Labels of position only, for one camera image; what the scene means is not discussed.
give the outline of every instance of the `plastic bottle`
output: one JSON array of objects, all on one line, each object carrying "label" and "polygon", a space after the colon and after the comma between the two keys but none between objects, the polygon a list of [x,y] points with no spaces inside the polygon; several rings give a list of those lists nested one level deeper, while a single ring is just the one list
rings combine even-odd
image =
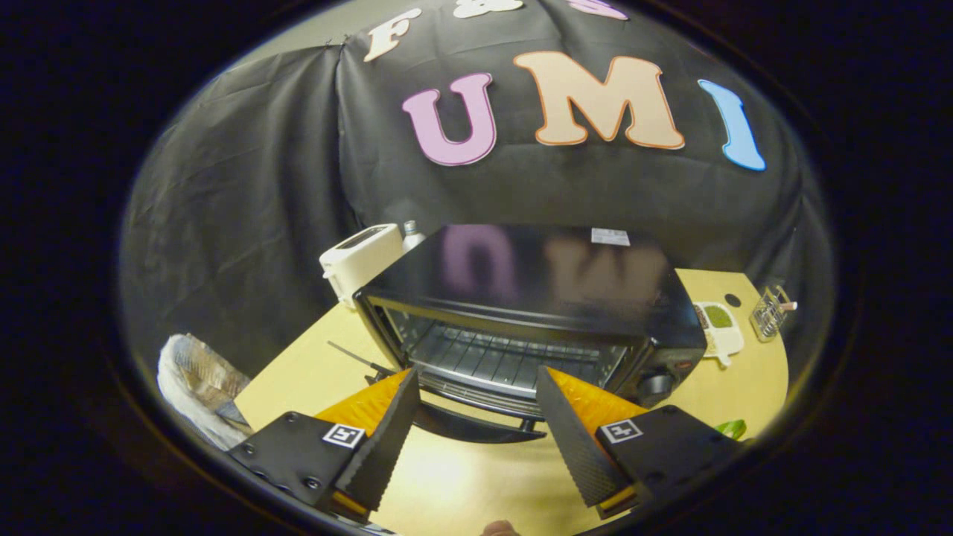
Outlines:
[{"label": "plastic bottle", "polygon": [[424,238],[426,237],[416,229],[416,221],[411,219],[404,222],[404,253],[414,249]]}]

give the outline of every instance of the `letter m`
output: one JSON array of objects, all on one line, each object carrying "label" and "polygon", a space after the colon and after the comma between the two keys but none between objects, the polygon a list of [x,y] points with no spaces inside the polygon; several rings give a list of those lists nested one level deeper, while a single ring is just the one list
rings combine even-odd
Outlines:
[{"label": "letter m", "polygon": [[536,133],[539,143],[575,145],[586,140],[588,132],[573,119],[575,104],[605,141],[615,139],[628,107],[629,141],[660,149],[685,146],[661,88],[661,69],[652,62],[617,56],[605,82],[562,52],[529,52],[513,58],[513,63],[529,71],[537,83],[543,114],[543,126]]}]

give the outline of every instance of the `wire utensil holder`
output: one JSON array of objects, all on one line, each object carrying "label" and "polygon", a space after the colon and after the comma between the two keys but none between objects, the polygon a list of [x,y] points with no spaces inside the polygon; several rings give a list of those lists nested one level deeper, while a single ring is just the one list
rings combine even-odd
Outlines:
[{"label": "wire utensil holder", "polygon": [[788,313],[797,308],[798,303],[791,301],[780,285],[765,287],[764,294],[751,312],[751,326],[755,328],[758,340],[769,342],[776,337]]}]

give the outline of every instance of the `wooden table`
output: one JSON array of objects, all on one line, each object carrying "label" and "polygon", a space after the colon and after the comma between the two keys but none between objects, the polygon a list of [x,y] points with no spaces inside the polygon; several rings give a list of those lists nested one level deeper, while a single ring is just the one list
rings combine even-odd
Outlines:
[{"label": "wooden table", "polygon": [[[663,404],[675,404],[715,426],[744,419],[744,438],[756,437],[781,411],[787,393],[787,357],[780,337],[761,343],[748,316],[759,293],[744,274],[678,270],[692,301],[725,303],[744,335],[744,348],[721,369],[705,359]],[[235,399],[258,430],[293,410],[314,415],[367,386],[370,367],[328,340],[386,367],[391,365],[357,313],[337,305],[269,364]],[[485,421],[519,420],[421,392],[421,398]],[[545,423],[537,430],[549,432]],[[448,440],[412,427],[380,509],[371,521],[405,536],[473,534],[509,520],[523,536],[575,534],[602,523],[586,508],[552,434],[528,443],[478,444]]]}]

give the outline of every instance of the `pink letter u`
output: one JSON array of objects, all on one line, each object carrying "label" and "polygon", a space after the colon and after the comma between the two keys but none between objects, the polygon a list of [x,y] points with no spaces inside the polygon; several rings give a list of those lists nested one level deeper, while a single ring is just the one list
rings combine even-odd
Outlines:
[{"label": "pink letter u", "polygon": [[404,101],[401,109],[409,113],[414,123],[417,142],[423,153],[443,166],[472,164],[488,155],[497,144],[497,124],[486,87],[493,81],[488,72],[467,74],[450,84],[450,91],[463,97],[467,116],[473,132],[465,141],[450,141],[443,134],[440,118],[436,114],[437,90],[417,93]]}]

